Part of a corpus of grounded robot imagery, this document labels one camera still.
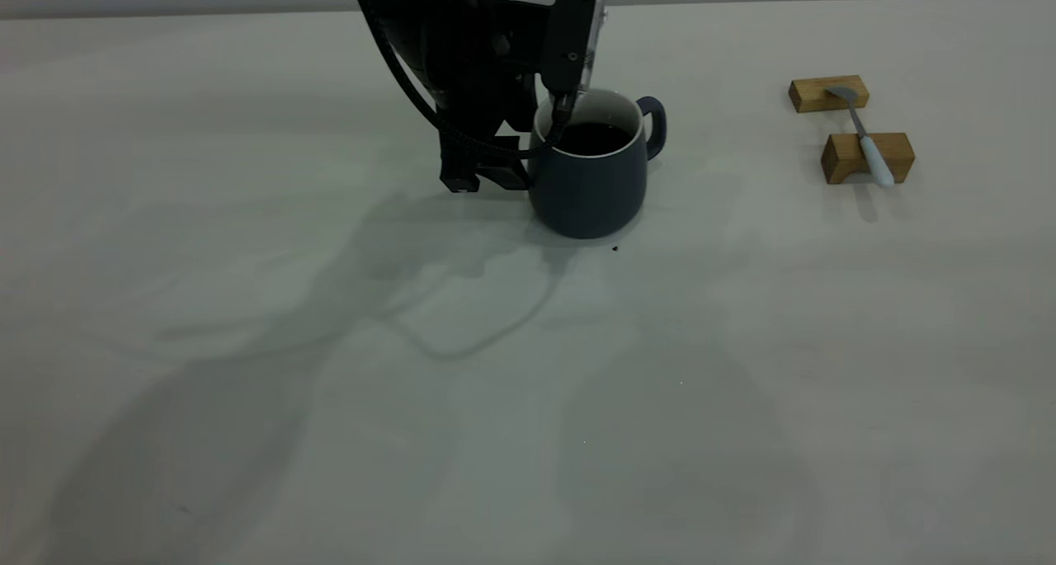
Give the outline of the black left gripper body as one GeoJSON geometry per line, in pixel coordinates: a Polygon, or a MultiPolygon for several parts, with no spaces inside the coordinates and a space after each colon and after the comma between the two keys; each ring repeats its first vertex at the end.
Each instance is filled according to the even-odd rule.
{"type": "Polygon", "coordinates": [[[441,140],[531,130],[550,15],[517,0],[394,0],[394,49],[433,98],[441,140]]]}

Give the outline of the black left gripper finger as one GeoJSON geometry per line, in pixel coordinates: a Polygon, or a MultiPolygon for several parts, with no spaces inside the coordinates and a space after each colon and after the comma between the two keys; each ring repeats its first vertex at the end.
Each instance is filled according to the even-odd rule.
{"type": "Polygon", "coordinates": [[[446,189],[455,194],[479,192],[480,178],[476,169],[480,161],[478,145],[469,136],[452,130],[439,133],[441,174],[446,189]]]}
{"type": "MultiPolygon", "coordinates": [[[[502,150],[518,152],[518,136],[497,136],[491,140],[491,145],[502,148],[502,150]]],[[[480,177],[489,178],[497,184],[502,189],[509,191],[528,191],[530,189],[530,177],[525,170],[523,161],[513,157],[486,155],[480,159],[480,177]]]]}

